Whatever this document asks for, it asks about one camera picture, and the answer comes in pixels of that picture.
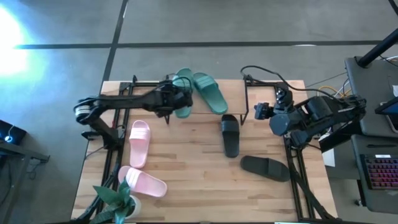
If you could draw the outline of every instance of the concrete floor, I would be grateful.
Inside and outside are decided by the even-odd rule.
[[[10,46],[111,43],[121,4],[122,0],[0,2],[0,27],[7,30],[0,36],[0,118],[29,133],[25,146],[51,155],[47,165],[37,168],[35,180],[25,180],[11,223],[70,218],[87,145],[80,136],[85,127],[75,122],[72,108],[77,100],[98,94],[109,49]],[[388,1],[381,0],[138,0],[129,2],[119,42],[381,40],[397,21]],[[253,64],[309,85],[344,72],[346,57],[364,55],[371,47],[119,49],[109,79],[137,75],[139,80],[158,80],[182,67],[215,78],[240,79],[239,69]],[[384,56],[397,52],[393,47]],[[276,79],[254,70],[251,74]],[[345,80],[342,75],[313,87],[339,88]],[[355,181],[330,182],[340,218],[373,223],[395,223],[398,218],[356,207]]]

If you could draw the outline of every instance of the pink slide sandal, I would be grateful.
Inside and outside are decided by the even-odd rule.
[[[123,166],[119,170],[118,179],[121,183],[126,177],[130,189],[134,192],[150,195],[153,197],[163,197],[167,191],[165,182],[135,168]]]
[[[145,121],[135,121],[130,134],[130,166],[142,168],[148,155],[150,129]]]

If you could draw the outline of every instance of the rgb keyboard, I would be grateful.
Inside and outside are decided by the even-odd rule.
[[[361,155],[366,181],[370,189],[398,190],[398,156],[376,158]]]

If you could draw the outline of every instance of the white pot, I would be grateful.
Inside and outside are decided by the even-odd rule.
[[[134,195],[130,195],[130,197],[136,202],[136,207],[135,207],[134,211],[131,213],[131,215],[126,217],[126,219],[134,218],[134,217],[138,216],[138,214],[141,212],[141,201]]]

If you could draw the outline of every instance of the green slide sandal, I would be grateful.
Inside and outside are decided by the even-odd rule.
[[[189,68],[181,68],[173,77],[173,84],[179,87],[184,87],[188,90],[193,90],[192,71]],[[178,118],[187,118],[191,114],[191,106],[185,106],[181,109],[175,110],[174,113]]]
[[[215,114],[225,114],[228,110],[228,105],[218,89],[218,84],[214,78],[198,72],[193,74],[193,82],[196,89],[201,94],[201,97]]]

